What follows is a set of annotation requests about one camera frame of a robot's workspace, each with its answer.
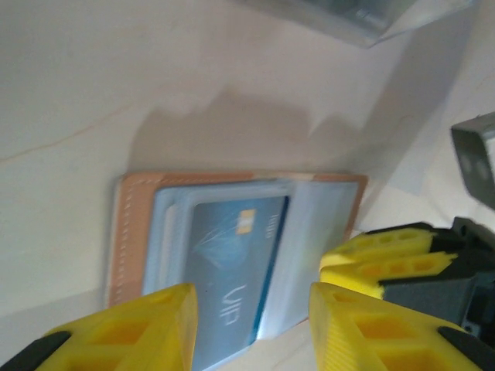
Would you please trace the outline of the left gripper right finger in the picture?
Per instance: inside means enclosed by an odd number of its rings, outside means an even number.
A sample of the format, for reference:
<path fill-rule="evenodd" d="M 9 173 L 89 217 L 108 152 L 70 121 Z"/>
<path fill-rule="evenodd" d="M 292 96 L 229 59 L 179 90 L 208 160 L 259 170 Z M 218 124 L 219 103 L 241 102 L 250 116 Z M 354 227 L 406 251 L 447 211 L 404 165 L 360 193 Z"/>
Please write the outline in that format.
<path fill-rule="evenodd" d="M 315 282 L 309 325 L 317 371 L 495 371 L 495 349 L 459 326 Z"/>

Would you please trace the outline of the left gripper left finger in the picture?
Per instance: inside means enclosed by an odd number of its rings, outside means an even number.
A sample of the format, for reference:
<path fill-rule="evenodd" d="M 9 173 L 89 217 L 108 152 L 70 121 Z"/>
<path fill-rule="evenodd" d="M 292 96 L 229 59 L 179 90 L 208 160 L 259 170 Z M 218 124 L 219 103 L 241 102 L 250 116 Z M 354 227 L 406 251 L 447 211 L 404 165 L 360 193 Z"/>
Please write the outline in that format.
<path fill-rule="evenodd" d="M 177 284 L 48 331 L 0 371 L 192 371 L 193 284 Z"/>

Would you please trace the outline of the pink leather card holder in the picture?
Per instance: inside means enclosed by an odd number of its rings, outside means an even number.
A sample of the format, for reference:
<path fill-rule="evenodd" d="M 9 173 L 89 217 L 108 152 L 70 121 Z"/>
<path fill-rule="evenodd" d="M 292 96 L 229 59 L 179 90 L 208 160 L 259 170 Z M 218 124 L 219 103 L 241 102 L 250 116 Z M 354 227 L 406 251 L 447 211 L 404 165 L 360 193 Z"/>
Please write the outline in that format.
<path fill-rule="evenodd" d="M 307 319 L 309 288 L 320 258 L 349 238 L 366 186 L 365 175 L 332 173 L 128 173 L 115 194 L 106 302 L 119 305 L 191 283 L 184 270 L 196 205 L 287 196 L 253 343 L 276 338 Z M 214 371 L 250 346 L 204 371 Z"/>

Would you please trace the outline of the blue credit card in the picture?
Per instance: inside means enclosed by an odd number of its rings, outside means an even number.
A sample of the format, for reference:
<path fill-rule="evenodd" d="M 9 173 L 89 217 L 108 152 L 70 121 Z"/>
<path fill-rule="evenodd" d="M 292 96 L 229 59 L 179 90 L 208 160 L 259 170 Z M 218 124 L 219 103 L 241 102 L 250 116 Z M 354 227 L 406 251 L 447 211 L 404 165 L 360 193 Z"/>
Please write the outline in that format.
<path fill-rule="evenodd" d="M 193 208 L 184 270 L 198 300 L 193 371 L 209 369 L 255 340 L 288 202 L 274 196 Z"/>

